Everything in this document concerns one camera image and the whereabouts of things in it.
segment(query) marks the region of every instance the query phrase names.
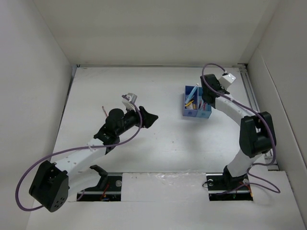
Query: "screw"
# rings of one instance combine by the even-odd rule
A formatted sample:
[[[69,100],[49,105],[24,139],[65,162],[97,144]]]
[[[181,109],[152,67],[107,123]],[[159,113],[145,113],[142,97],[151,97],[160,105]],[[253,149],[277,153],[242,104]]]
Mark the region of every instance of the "screw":
[[[115,182],[116,187],[121,187],[122,182],[120,180]]]
[[[249,183],[249,180],[248,180],[248,179],[244,179],[242,182],[243,182],[244,184],[248,184],[248,183]]]
[[[209,179],[209,180],[207,181],[207,184],[208,184],[208,186],[213,186],[213,180],[212,180],[212,179]]]

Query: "pen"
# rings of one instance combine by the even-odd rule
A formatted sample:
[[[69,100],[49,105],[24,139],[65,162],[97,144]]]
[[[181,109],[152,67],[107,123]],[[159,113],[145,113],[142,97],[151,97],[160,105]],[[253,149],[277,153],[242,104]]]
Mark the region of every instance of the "pen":
[[[192,89],[192,91],[190,92],[190,94],[187,96],[185,104],[189,103],[189,101],[191,100],[193,94],[195,93],[195,91],[197,90],[198,87],[198,83],[194,86],[194,88]]]
[[[186,99],[188,98],[188,96],[186,97]],[[192,100],[194,98],[194,95],[190,98],[190,100]]]

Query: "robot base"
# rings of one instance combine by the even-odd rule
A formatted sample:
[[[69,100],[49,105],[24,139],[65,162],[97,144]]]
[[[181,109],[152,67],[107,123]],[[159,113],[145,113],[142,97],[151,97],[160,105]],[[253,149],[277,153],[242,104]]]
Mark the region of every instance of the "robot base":
[[[206,177],[210,201],[253,200],[252,193],[247,186],[243,186],[228,194],[220,195],[220,193],[240,186],[243,180],[233,183],[231,187],[229,187],[224,181],[223,173],[207,173]]]

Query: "black mounting plate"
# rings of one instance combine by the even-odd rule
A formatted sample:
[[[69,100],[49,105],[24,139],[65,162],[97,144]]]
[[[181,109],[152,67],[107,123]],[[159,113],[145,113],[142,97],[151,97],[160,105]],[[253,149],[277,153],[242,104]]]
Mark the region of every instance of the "black mounting plate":
[[[220,195],[219,193],[229,190],[224,182],[222,173],[207,173],[206,177],[207,183],[204,184],[204,186],[208,186],[210,201],[253,200],[252,194],[246,186],[239,188],[237,191],[230,192],[229,194]]]
[[[104,199],[102,201],[121,201],[121,186],[122,173],[109,173],[107,178],[107,188]],[[99,189],[96,187],[87,188],[84,195],[78,201],[101,201],[100,197],[103,194],[106,187]],[[77,199],[81,196],[82,192],[78,192]]]

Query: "wire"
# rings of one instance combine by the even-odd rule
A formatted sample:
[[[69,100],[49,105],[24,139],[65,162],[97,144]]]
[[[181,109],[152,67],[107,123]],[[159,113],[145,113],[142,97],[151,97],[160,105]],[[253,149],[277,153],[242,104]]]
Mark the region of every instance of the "wire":
[[[253,166],[255,166],[255,165],[269,166],[269,165],[274,164],[274,162],[275,162],[275,160],[276,160],[276,146],[275,146],[275,141],[274,141],[274,138],[273,138],[273,134],[272,134],[272,132],[271,132],[271,130],[270,130],[268,124],[266,123],[266,121],[263,119],[263,117],[262,117],[257,111],[255,111],[255,110],[253,110],[253,109],[251,109],[251,108],[248,108],[247,106],[241,104],[240,102],[237,102],[236,100],[233,100],[232,98],[230,98],[230,97],[228,97],[228,96],[226,96],[226,95],[224,95],[224,94],[221,94],[221,93],[219,93],[218,91],[214,90],[214,89],[208,84],[208,82],[206,81],[205,76],[204,76],[205,68],[206,68],[208,65],[217,66],[217,67],[221,68],[221,69],[224,71],[224,73],[227,73],[227,71],[226,71],[222,66],[220,66],[220,65],[218,65],[218,64],[215,64],[215,63],[208,63],[208,64],[205,64],[205,65],[203,66],[202,70],[201,70],[201,77],[202,77],[203,82],[206,84],[206,86],[207,86],[212,92],[214,92],[215,94],[217,94],[217,95],[219,95],[219,96],[221,96],[221,97],[224,97],[224,98],[226,98],[227,100],[231,101],[232,103],[234,103],[234,104],[236,104],[236,105],[238,105],[238,106],[240,106],[240,107],[242,107],[242,108],[244,108],[244,109],[246,109],[246,110],[249,110],[249,111],[251,111],[252,113],[254,113],[254,114],[259,118],[259,120],[263,123],[265,129],[267,130],[268,136],[269,136],[270,141],[271,141],[271,144],[272,144],[272,151],[273,151],[272,161],[269,162],[269,163],[267,163],[267,164],[265,164],[265,163],[254,163],[254,164],[251,165],[251,167],[253,167]],[[241,187],[243,187],[243,186],[245,186],[245,185],[257,185],[257,186],[260,186],[260,187],[262,187],[262,188],[268,189],[268,190],[270,190],[270,191],[272,191],[272,192],[274,192],[274,193],[280,193],[280,189],[279,189],[276,185],[274,185],[272,182],[269,182],[269,181],[267,181],[267,180],[265,180],[265,179],[263,179],[263,178],[261,178],[261,177],[258,177],[258,176],[255,176],[255,175],[251,174],[251,173],[249,172],[250,169],[251,169],[251,167],[249,167],[248,170],[247,170],[247,174],[248,174],[248,175],[250,175],[250,176],[252,176],[252,177],[255,177],[255,178],[259,179],[259,180],[262,180],[262,181],[264,181],[264,182],[266,182],[266,183],[272,185],[274,188],[276,188],[276,190],[273,190],[273,189],[271,189],[271,188],[268,188],[268,187],[263,186],[263,185],[258,184],[258,183],[251,183],[251,182],[249,182],[249,183],[242,184],[242,185],[238,186],[237,188],[232,189],[232,190],[230,190],[230,191],[225,191],[225,192],[223,192],[223,193],[218,193],[218,194],[219,194],[219,195],[228,194],[228,193],[233,192],[233,191],[235,191],[235,190],[237,190],[237,189],[239,189],[239,188],[241,188]]]
[[[102,195],[101,195],[101,197],[100,197],[100,199],[99,199],[100,201],[102,200],[102,198],[105,197],[106,190],[109,188],[109,186],[110,186],[110,184],[107,183],[106,188],[104,189],[104,192],[102,193]]]
[[[122,95],[122,98],[126,99],[129,101],[129,99],[125,96],[125,95]],[[97,146],[82,146],[82,147],[76,147],[76,148],[72,148],[72,149],[66,149],[66,150],[62,150],[62,151],[59,151],[59,152],[55,152],[55,153],[52,153],[52,154],[49,154],[43,158],[41,158],[40,160],[38,160],[37,162],[35,162],[32,166],[30,166],[30,168],[28,168],[24,174],[21,176],[17,186],[16,186],[16,190],[15,190],[15,200],[16,200],[16,204],[17,206],[23,210],[23,211],[26,211],[26,212],[31,212],[31,211],[35,211],[35,210],[38,210],[40,208],[42,208],[43,206],[37,206],[37,207],[34,207],[34,208],[26,208],[24,207],[21,203],[20,203],[20,199],[19,199],[19,190],[20,190],[20,186],[21,186],[21,183],[23,182],[23,180],[25,179],[25,177],[29,174],[29,172],[35,167],[37,166],[39,163],[45,161],[45,160],[48,160],[49,158],[53,157],[53,156],[57,156],[57,155],[60,155],[60,154],[63,154],[65,152],[70,152],[70,151],[76,151],[76,150],[85,150],[85,149],[88,149],[88,148],[95,148],[95,149],[99,149],[99,148],[109,148],[109,147],[115,147],[115,146],[119,146],[119,145],[123,145],[123,144],[126,144],[127,142],[131,141],[132,139],[135,138],[136,135],[138,135],[140,129],[142,128],[142,115],[138,109],[138,107],[131,101],[130,102],[136,112],[138,113],[139,117],[140,117],[140,126],[138,128],[138,130],[135,132],[135,134],[130,137],[129,139],[121,142],[121,143],[118,143],[118,144],[113,144],[113,145],[97,145]]]
[[[82,191],[82,194],[78,197],[77,201],[81,200],[82,196],[84,195],[85,190]]]
[[[249,193],[250,193],[250,196],[251,197],[253,197],[253,193],[252,193],[252,191],[251,191],[251,188],[250,188],[250,185],[245,185],[246,186],[246,188],[248,188],[248,190],[249,190]]]
[[[207,183],[208,183],[208,181],[206,181],[205,183],[203,183],[203,184],[202,184],[202,187],[208,188],[208,187],[204,186],[204,185],[207,184]]]

